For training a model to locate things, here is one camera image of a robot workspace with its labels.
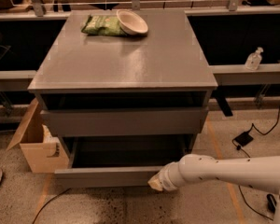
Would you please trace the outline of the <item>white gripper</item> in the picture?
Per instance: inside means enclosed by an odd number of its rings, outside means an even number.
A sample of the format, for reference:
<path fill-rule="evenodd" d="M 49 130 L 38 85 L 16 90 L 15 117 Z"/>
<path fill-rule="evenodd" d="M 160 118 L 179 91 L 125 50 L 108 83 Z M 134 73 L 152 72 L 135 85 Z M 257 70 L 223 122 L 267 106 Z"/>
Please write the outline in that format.
<path fill-rule="evenodd" d="M 174 191 L 178 186 L 173 182 L 174 175 L 177 174 L 177 164 L 171 162 L 166 164 L 161 170 L 160 175 L 155 174 L 148 180 L 149 186 L 157 191 Z"/>

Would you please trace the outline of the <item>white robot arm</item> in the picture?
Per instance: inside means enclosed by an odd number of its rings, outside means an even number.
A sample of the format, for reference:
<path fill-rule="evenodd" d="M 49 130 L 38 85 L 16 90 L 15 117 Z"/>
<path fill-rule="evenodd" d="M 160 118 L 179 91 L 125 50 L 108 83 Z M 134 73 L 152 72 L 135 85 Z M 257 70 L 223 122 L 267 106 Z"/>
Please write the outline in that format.
<path fill-rule="evenodd" d="M 273 224 L 280 224 L 280 156 L 217 160 L 188 154 L 166 164 L 148 180 L 158 191 L 173 191 L 188 184 L 219 180 L 278 195 Z"/>

